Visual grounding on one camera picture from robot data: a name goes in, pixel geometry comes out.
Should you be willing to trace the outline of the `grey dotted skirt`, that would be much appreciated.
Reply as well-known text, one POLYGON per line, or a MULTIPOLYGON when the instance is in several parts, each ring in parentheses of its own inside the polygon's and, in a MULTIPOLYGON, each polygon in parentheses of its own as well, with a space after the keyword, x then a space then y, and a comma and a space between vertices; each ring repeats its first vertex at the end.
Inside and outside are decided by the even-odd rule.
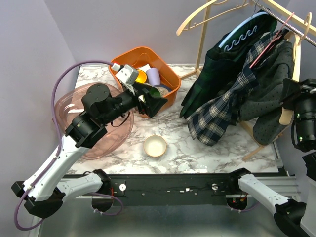
POLYGON ((293 46, 283 41, 271 51, 264 53, 253 67, 259 86, 241 106, 241 121, 256 119, 252 132, 254 139, 266 146, 286 128, 279 123, 282 113, 280 97, 283 80, 292 77, 294 62, 293 46))

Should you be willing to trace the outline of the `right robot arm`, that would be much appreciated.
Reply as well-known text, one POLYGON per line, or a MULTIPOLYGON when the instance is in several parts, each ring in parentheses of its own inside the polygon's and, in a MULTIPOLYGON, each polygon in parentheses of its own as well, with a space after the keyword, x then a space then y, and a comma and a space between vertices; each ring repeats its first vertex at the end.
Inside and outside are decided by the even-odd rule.
POLYGON ((274 217, 279 229, 289 237, 316 235, 316 80, 296 82, 285 78, 281 106, 293 111, 291 141, 303 156, 309 182, 307 202, 283 196, 261 181, 249 170, 238 169, 229 174, 228 190, 234 194, 245 192, 262 204, 274 217))

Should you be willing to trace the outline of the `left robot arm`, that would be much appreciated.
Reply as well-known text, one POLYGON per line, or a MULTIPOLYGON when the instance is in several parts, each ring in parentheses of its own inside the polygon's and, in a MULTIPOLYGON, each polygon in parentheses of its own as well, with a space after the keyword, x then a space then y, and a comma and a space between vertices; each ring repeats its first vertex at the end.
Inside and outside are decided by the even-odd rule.
POLYGON ((83 112, 66 128, 62 145, 35 174, 25 181, 16 181, 11 189, 25 201, 24 207, 29 214, 42 219, 56 213, 68 199, 89 193, 108 195, 111 181, 101 169, 70 182, 61 182, 61 179, 108 133, 108 124, 134 108, 152 118, 167 101, 160 94, 152 94, 151 87, 140 83, 136 84, 134 92, 127 89, 117 96, 111 95, 106 84, 93 84, 81 99, 83 112))

